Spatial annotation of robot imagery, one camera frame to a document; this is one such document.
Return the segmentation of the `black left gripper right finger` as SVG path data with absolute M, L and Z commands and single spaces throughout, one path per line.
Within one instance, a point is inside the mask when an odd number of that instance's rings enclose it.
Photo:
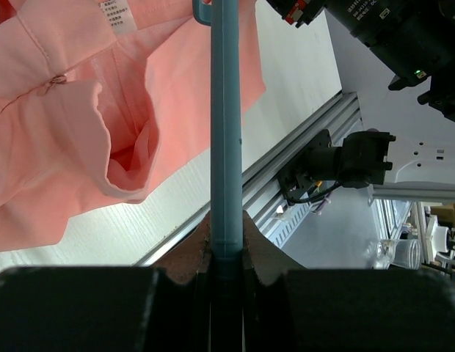
M 430 270 L 308 269 L 244 222 L 248 351 L 455 351 L 455 285 Z

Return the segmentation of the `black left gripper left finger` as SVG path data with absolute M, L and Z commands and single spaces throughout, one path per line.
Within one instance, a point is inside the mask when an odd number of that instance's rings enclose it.
M 0 351 L 207 351 L 210 220 L 150 266 L 0 273 Z

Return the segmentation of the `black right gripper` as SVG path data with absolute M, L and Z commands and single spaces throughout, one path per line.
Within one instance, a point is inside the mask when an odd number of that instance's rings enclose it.
M 327 10 L 393 72 L 390 91 L 430 80 L 419 104 L 455 122 L 455 1 L 276 0 L 269 5 L 296 28 Z

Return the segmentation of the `pink skirt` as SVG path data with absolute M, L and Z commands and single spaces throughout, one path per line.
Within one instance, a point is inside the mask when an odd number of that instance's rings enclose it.
M 0 1 L 0 252 L 139 203 L 210 144 L 190 1 Z

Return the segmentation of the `clear plastic cup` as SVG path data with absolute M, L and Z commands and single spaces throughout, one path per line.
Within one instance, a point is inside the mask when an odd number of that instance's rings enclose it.
M 380 240 L 376 245 L 374 268 L 386 270 L 391 265 L 418 270 L 422 263 L 421 242 L 418 239 Z

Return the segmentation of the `aluminium table rail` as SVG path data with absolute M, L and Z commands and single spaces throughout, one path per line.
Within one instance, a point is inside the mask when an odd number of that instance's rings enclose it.
M 300 199 L 313 185 L 304 158 L 317 147 L 330 148 L 361 121 L 357 93 L 339 93 L 243 174 L 243 209 L 262 225 L 279 205 Z

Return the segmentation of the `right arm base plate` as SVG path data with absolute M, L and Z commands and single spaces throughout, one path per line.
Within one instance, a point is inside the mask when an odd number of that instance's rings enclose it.
M 396 137 L 388 132 L 358 131 L 332 145 L 327 129 L 316 134 L 278 173 L 289 205 L 322 201 L 335 189 L 382 185 L 393 164 L 387 160 Z

